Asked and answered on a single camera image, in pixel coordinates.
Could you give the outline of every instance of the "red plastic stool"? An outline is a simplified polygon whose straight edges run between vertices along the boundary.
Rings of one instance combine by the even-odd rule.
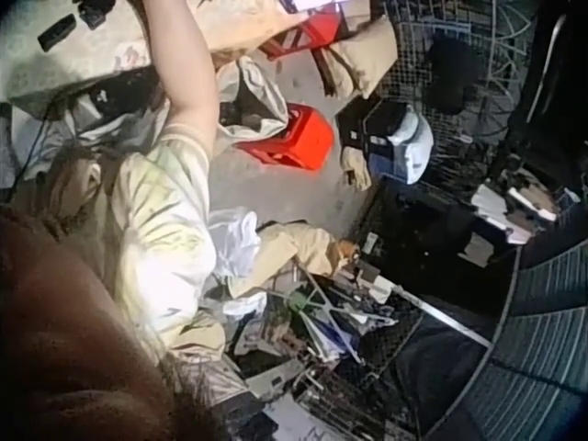
[[[341,25],[337,4],[325,6],[297,27],[268,40],[260,48],[269,60],[305,49],[320,48],[331,44]]]
[[[333,128],[312,107],[288,103],[288,114],[288,125],[279,135],[268,140],[239,142],[238,147],[264,164],[319,170],[333,147]]]

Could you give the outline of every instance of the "metal rod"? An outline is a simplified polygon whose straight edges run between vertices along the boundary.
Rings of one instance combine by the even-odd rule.
[[[402,288],[401,286],[393,285],[392,292],[395,294],[398,294],[403,299],[409,301],[411,304],[416,306],[421,311],[426,312],[427,314],[431,315],[432,317],[435,317],[436,319],[443,322],[447,326],[455,329],[459,333],[464,334],[466,337],[473,340],[474,342],[476,342],[482,346],[488,347],[488,348],[492,347],[492,343],[488,339],[482,337],[481,335],[479,335],[475,331],[472,331],[468,326],[458,322],[457,320],[455,320],[454,318],[445,314],[444,312],[442,312],[441,310],[439,310],[435,306],[427,303],[426,301],[419,299],[418,297],[414,296],[410,292],[404,290],[404,288]]]

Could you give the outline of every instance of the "dark fabric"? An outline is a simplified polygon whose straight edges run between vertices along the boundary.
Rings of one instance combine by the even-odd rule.
[[[492,338],[494,321],[441,300],[426,300],[482,336]],[[461,393],[485,351],[485,347],[439,320],[423,317],[395,360],[396,375],[417,415],[421,433],[426,433]]]

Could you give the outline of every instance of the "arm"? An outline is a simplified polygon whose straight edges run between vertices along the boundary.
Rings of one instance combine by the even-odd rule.
[[[171,102],[168,123],[194,128],[212,149],[219,121],[216,74],[187,0],[142,2],[153,64]]]

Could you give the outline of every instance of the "wire shelf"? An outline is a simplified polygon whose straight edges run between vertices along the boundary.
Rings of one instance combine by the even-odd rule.
[[[435,146],[420,185],[423,191],[431,192],[433,186],[443,198],[469,203],[518,103],[536,6],[524,0],[386,0],[383,5],[396,30],[399,57],[378,92],[413,104],[431,125]],[[467,42],[484,72],[472,99],[456,116],[424,103],[433,80],[426,55],[433,38],[440,36]]]

